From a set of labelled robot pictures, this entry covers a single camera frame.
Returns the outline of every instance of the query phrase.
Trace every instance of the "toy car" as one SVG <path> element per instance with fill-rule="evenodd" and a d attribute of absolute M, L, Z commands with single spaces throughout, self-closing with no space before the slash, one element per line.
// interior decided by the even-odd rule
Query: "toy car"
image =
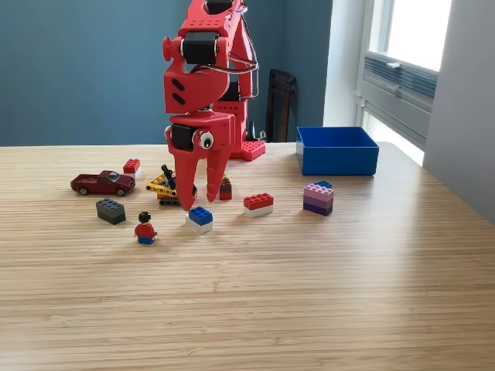
<path fill-rule="evenodd" d="M 116 194 L 124 196 L 136 185 L 134 178 L 128 175 L 120 175 L 117 172 L 105 170 L 100 175 L 79 174 L 72 182 L 70 188 L 81 195 L 89 193 Z"/>

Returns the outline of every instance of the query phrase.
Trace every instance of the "yellow lego piece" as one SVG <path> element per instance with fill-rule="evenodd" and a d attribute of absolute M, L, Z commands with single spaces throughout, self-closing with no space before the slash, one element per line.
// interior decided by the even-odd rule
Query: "yellow lego piece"
<path fill-rule="evenodd" d="M 157 195 L 167 196 L 167 197 L 177 197 L 176 190 L 172 191 L 169 187 L 163 184 L 166 182 L 166 180 L 167 178 L 165 177 L 165 174 L 158 175 L 146 186 L 146 189 L 148 191 L 155 192 Z"/>

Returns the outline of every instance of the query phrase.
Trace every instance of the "lego vehicle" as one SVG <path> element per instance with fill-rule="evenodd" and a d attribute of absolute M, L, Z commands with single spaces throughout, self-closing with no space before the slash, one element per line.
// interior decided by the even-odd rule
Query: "lego vehicle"
<path fill-rule="evenodd" d="M 70 182 L 70 188 L 81 195 L 101 193 L 124 196 L 134 188 L 135 184 L 131 176 L 105 170 L 99 175 L 79 174 Z"/>
<path fill-rule="evenodd" d="M 160 206 L 180 206 L 176 189 L 176 174 L 167 165 L 162 165 L 163 174 L 154 178 L 146 189 L 155 192 Z M 193 185 L 193 198 L 197 196 L 197 188 Z"/>

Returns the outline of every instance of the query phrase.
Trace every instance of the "white lego brick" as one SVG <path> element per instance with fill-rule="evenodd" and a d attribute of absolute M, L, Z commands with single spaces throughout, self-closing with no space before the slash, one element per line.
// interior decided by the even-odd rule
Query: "white lego brick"
<path fill-rule="evenodd" d="M 124 175 L 131 176 L 134 179 L 138 178 L 141 175 L 141 166 L 138 167 L 138 170 L 136 170 L 136 173 L 134 173 L 134 172 L 125 172 Z"/>
<path fill-rule="evenodd" d="M 213 222 L 205 224 L 204 226 L 200 226 L 199 224 L 194 223 L 190 218 L 189 215 L 186 215 L 186 224 L 193 228 L 197 233 L 203 234 L 206 232 L 210 232 L 213 230 Z"/>
<path fill-rule="evenodd" d="M 249 210 L 246 206 L 244 207 L 244 214 L 246 214 L 250 218 L 255 218 L 256 216 L 261 216 L 269 213 L 273 213 L 273 205 L 261 207 L 255 210 Z"/>

